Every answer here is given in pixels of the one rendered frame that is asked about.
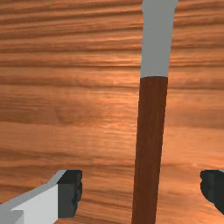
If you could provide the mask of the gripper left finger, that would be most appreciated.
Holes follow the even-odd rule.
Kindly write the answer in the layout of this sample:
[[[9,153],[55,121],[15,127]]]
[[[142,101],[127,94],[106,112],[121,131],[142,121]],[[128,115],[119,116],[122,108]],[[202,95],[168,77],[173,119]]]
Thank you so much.
[[[0,205],[0,224],[56,224],[73,218],[81,201],[82,170],[59,170],[46,183]]]

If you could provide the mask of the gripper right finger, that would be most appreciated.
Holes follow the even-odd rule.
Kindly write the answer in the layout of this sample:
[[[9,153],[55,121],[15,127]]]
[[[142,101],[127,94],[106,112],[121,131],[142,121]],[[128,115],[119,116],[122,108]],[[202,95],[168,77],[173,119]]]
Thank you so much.
[[[200,172],[202,195],[224,215],[224,170]]]

